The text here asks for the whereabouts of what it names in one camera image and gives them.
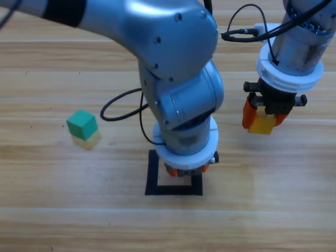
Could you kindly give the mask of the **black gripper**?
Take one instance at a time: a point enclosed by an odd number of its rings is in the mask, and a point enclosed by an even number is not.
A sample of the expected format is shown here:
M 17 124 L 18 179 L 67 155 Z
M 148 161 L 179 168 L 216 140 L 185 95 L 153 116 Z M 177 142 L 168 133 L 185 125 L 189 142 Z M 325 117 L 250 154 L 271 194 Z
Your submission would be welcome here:
M 202 173 L 205 173 L 206 170 L 209 168 L 211 164 L 218 163 L 219 162 L 219 154 L 217 151 L 215 151 L 213 157 L 205 164 L 195 169 L 189 169 L 189 170 L 181 170 L 181 169 L 175 169 L 168 164 L 164 164 L 166 171 L 169 173 L 170 176 L 193 176 L 193 175 L 201 175 Z
M 274 127 L 279 126 L 293 107 L 304 107 L 307 104 L 306 95 L 297 96 L 296 93 L 278 90 L 261 78 L 257 82 L 245 81 L 244 91 L 249 92 L 243 107 L 242 125 L 244 129 L 249 129 L 256 117 L 257 108 L 265 107 L 266 114 L 276 114 Z

